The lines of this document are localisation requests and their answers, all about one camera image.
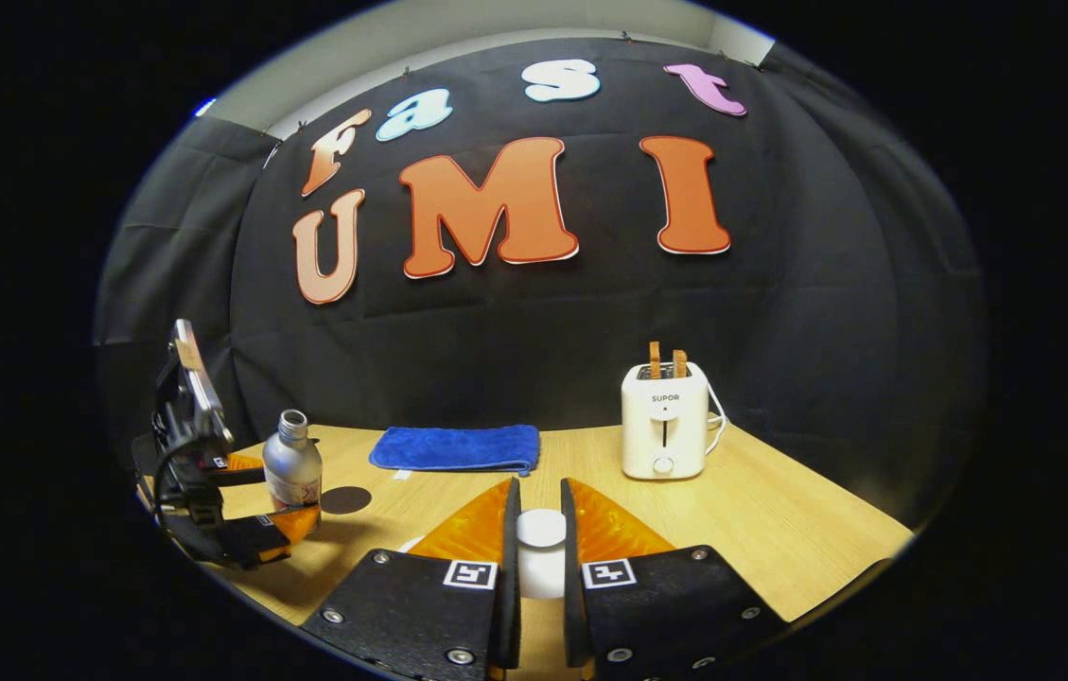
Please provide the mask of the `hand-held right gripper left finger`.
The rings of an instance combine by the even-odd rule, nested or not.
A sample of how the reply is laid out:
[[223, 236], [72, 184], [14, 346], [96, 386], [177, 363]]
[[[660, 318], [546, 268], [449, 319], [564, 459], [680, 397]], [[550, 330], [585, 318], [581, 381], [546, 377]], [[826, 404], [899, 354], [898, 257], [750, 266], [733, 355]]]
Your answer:
[[409, 550], [373, 549], [303, 630], [400, 680], [503, 680], [519, 664], [520, 484], [494, 484]]

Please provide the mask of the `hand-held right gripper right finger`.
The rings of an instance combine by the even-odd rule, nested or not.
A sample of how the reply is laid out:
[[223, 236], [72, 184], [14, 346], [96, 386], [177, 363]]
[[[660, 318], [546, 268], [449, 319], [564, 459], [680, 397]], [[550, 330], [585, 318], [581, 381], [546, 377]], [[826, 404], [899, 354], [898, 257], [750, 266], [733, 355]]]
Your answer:
[[561, 481], [564, 637], [585, 680], [714, 680], [789, 623], [714, 547], [673, 547], [590, 484]]

